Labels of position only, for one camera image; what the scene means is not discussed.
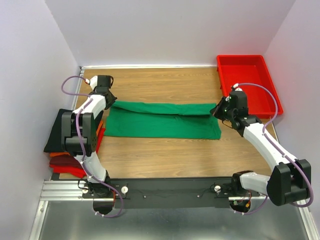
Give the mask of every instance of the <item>folded orange cloth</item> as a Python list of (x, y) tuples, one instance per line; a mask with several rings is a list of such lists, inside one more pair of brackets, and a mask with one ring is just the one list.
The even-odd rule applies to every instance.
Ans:
[[(99, 135), (99, 131), (102, 128), (102, 125), (104, 124), (104, 121), (100, 121), (98, 128), (96, 129), (96, 135)], [(60, 156), (60, 155), (70, 155), (68, 152), (51, 152), (50, 158)]]

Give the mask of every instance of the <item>folded red cloth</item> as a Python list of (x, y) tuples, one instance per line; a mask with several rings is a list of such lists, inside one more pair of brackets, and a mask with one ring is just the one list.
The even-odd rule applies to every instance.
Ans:
[[(100, 144), (102, 142), (105, 130), (106, 130), (105, 128), (101, 128), (98, 133), (97, 146), (95, 150), (96, 153), (98, 153), (99, 151)], [(58, 173), (58, 174), (69, 173), (78, 178), (83, 178), (86, 175), (81, 164), (73, 156), (70, 156), (68, 154), (52, 157), (49, 164), (50, 164), (50, 167), (53, 168), (54, 173)]]

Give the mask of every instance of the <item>folded green fabric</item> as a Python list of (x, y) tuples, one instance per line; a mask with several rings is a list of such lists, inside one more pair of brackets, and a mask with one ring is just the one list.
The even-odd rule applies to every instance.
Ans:
[(116, 101), (104, 135), (138, 138), (220, 139), (215, 103), (172, 104)]

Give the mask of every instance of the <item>white baseboard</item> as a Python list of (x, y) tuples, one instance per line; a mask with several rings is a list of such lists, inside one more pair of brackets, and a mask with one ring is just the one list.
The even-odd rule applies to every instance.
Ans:
[(216, 64), (114, 64), (83, 66), (81, 69), (170, 69), (170, 68), (213, 68)]

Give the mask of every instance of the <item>red plastic tray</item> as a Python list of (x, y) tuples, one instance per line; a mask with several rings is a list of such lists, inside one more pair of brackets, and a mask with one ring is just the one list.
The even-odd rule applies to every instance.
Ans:
[[(284, 113), (276, 88), (270, 77), (264, 57), (261, 55), (218, 55), (217, 71), (222, 94), (228, 96), (231, 86), (236, 83), (253, 83), (267, 88), (278, 105), (278, 114)], [(248, 98), (249, 113), (261, 119), (275, 114), (275, 104), (269, 94), (256, 86), (241, 86)]]

